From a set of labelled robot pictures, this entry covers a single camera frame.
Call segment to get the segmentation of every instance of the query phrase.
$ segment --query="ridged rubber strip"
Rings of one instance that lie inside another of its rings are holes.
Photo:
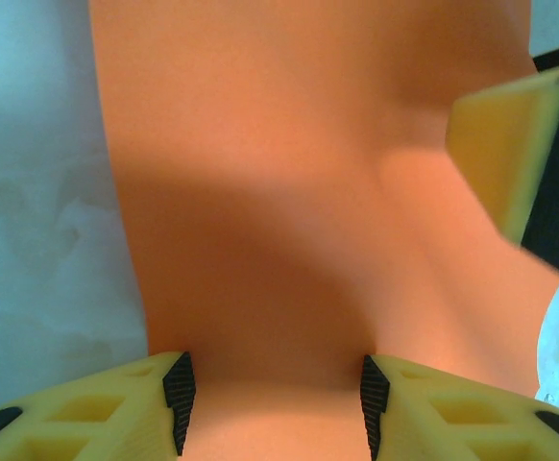
[[[543,55],[536,56],[533,58],[533,63],[536,64],[536,69],[538,72],[544,72],[545,70],[554,69],[559,67],[559,48]]]
[[[183,455],[185,436],[196,396],[192,357],[184,352],[162,379],[166,406],[173,410],[173,439],[177,455]]]
[[[370,355],[365,356],[360,380],[360,402],[365,417],[367,441],[372,461],[382,446],[381,417],[386,413],[391,383]]]

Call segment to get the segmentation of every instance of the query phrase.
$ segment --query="white wall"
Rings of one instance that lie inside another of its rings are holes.
[[[532,56],[559,48],[559,0],[532,0],[531,3]]]
[[[0,0],[0,404],[146,354],[85,0]]]

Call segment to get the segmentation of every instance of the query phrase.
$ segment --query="yellow plastic part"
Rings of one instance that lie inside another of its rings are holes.
[[[447,148],[498,230],[520,243],[559,123],[559,68],[456,101]]]
[[[162,378],[180,356],[155,355],[5,405],[23,414],[0,431],[0,461],[176,459]],[[390,381],[377,461],[559,459],[559,435],[535,416],[559,409],[395,357],[373,359]]]
[[[0,461],[176,459],[163,353],[10,402],[23,414],[0,431]]]
[[[553,461],[559,435],[536,416],[559,409],[395,357],[378,461]]]

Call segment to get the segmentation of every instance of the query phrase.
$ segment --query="orange surface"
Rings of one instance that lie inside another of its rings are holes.
[[[90,6],[150,353],[328,389],[389,353],[535,393],[559,275],[444,152],[454,99],[534,72],[528,2]]]

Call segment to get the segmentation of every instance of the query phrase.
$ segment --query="square hole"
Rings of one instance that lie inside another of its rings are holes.
[[[400,373],[401,373],[401,376],[406,377],[408,379],[425,379],[425,378],[428,377],[428,376],[423,376],[423,375],[418,374],[418,373],[411,372],[409,370],[401,370]]]
[[[494,440],[470,448],[480,461],[551,461],[529,442]]]
[[[80,438],[30,438],[0,461],[74,461],[87,442]]]
[[[154,370],[154,367],[147,367],[141,368],[140,370],[132,370],[131,372],[127,372],[125,376],[132,376],[132,377],[140,377],[140,376],[147,376]]]
[[[449,425],[498,425],[507,423],[486,400],[465,398],[432,399],[431,405]]]
[[[48,421],[103,423],[124,401],[116,396],[83,396],[71,400]]]

